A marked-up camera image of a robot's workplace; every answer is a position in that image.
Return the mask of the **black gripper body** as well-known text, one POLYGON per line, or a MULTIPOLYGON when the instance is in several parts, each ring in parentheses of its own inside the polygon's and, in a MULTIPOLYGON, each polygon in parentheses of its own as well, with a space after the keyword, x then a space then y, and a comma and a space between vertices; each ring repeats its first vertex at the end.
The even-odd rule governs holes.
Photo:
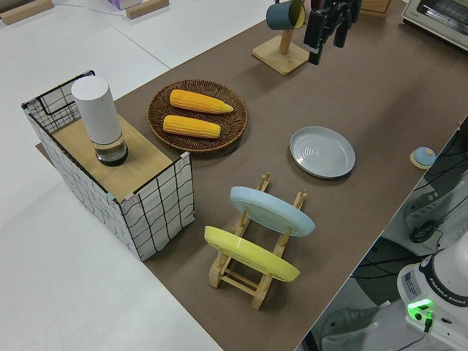
POLYGON ((351 28, 358 21, 361 10, 361 0, 325 1, 323 15, 327 28, 351 28))

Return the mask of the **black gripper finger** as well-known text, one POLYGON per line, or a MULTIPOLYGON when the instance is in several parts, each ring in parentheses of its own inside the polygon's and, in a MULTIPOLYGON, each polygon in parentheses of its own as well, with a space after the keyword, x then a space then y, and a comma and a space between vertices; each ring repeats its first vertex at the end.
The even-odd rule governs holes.
POLYGON ((342 15, 340 25, 336 28, 336 33, 333 41, 333 45, 338 48, 343 48, 348 32, 348 16, 342 15))
POLYGON ((319 12, 311 11, 307 22, 303 42, 310 47, 309 63, 318 65, 322 55, 322 35, 325 25, 325 16, 319 12))

